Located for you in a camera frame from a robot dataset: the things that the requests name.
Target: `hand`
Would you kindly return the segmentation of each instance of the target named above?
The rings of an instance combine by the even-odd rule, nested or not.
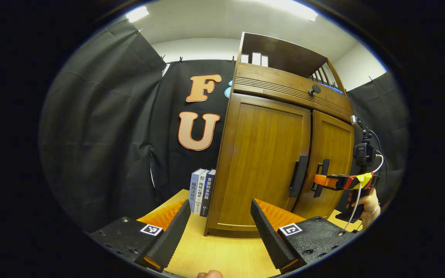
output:
[[[217,270],[211,270],[208,273],[201,272],[198,273],[197,278],[223,278],[223,274]]]
[[[350,191],[348,200],[351,200],[352,195],[353,192]],[[379,200],[377,199],[375,188],[372,188],[368,196],[360,197],[358,204],[363,205],[363,212],[360,217],[363,219],[363,228],[365,229],[380,215],[380,207],[378,208]]]

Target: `orange letter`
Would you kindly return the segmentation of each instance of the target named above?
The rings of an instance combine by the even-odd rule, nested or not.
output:
[[[191,129],[193,121],[198,118],[197,113],[182,112],[180,113],[180,129],[178,130],[178,141],[187,149],[203,150],[208,148],[212,143],[212,136],[214,135],[214,127],[216,122],[221,117],[216,114],[204,114],[202,118],[205,120],[204,135],[200,141],[195,141],[191,138]]]
[[[207,96],[204,95],[204,90],[207,90],[207,93],[212,93],[212,91],[214,91],[214,81],[219,83],[222,79],[219,74],[193,76],[190,78],[192,81],[192,89],[190,95],[187,96],[187,102],[203,102],[207,100]]]

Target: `wooden table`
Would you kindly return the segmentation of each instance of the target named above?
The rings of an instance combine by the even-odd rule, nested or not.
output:
[[[181,190],[152,212],[188,197],[189,191]],[[339,211],[335,210],[329,221],[344,227],[346,222],[334,217],[338,213]],[[204,236],[206,221],[206,217],[194,213],[190,215],[182,239],[166,271],[188,278],[196,278],[199,272],[210,270],[220,271],[225,278],[262,278],[279,274],[279,271],[274,269],[262,239]],[[360,223],[358,220],[348,225],[347,230],[351,232]]]

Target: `white ceiling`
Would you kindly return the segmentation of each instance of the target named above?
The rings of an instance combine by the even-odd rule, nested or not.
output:
[[[358,41],[319,14],[312,22],[249,0],[157,0],[134,22],[150,44],[194,37],[240,39],[250,32],[284,39],[336,62]]]

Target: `black curtain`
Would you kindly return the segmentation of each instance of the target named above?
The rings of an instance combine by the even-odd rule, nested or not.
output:
[[[189,60],[172,62],[164,74],[154,102],[150,123],[149,137],[153,146],[152,174],[159,204],[162,204],[182,189],[189,190],[191,173],[196,169],[215,169],[217,156],[223,135],[224,120],[228,107],[228,98],[224,91],[233,79],[235,63],[227,60]],[[203,102],[187,102],[192,88],[192,76],[221,76],[221,82],[215,82],[212,93],[207,93]],[[210,146],[196,151],[183,147],[178,141],[181,112],[198,114],[193,122],[191,137],[202,138],[206,113],[217,114],[221,118],[216,122],[214,137]]]
[[[353,105],[355,116],[360,118],[379,137],[379,141],[372,137],[371,144],[375,149],[382,148],[385,165],[379,173],[380,181],[376,192],[381,208],[396,194],[401,185],[401,179],[408,156],[409,143],[409,111],[397,81],[390,72],[359,86],[348,92],[348,98]],[[362,132],[355,128],[355,144],[362,142]],[[376,158],[372,171],[380,165],[381,159]],[[357,175],[360,167],[352,158],[351,175]],[[345,192],[336,208],[339,211],[346,209],[349,192]]]
[[[165,66],[134,25],[118,21],[76,50],[48,91],[39,127],[44,173],[87,232],[157,206],[147,134]]]

